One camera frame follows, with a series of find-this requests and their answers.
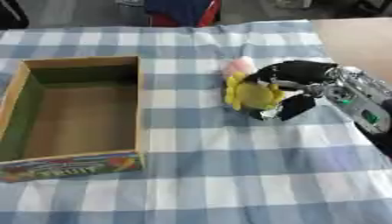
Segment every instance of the plush toy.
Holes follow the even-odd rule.
[[[225,103],[233,109],[243,106],[252,109],[274,109],[284,98],[277,84],[246,82],[244,79],[257,71],[249,57],[233,60],[223,70],[226,79]]]

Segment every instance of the blue and white checkered tablecloth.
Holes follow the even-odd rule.
[[[326,101],[289,122],[222,107],[232,59],[328,60],[310,22],[7,31],[1,88],[21,59],[94,55],[142,58],[148,167],[1,183],[1,223],[392,223],[390,162]]]

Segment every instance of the floor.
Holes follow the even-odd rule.
[[[143,7],[125,7],[115,0],[18,0],[31,20],[31,28],[65,26],[148,25]],[[313,0],[310,9],[287,10],[276,0],[222,0],[223,25],[278,19],[335,18],[354,0]]]

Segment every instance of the cardboard box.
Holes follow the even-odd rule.
[[[143,167],[138,57],[26,60],[0,108],[0,180]]]

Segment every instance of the robotic arm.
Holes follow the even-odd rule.
[[[384,82],[370,78],[360,69],[293,60],[266,66],[244,81],[274,83],[286,91],[302,90],[302,94],[279,105],[276,116],[283,121],[312,109],[316,106],[315,98],[324,96],[350,116],[378,148],[392,156],[392,92]],[[265,119],[260,109],[249,108],[248,112],[256,119]]]

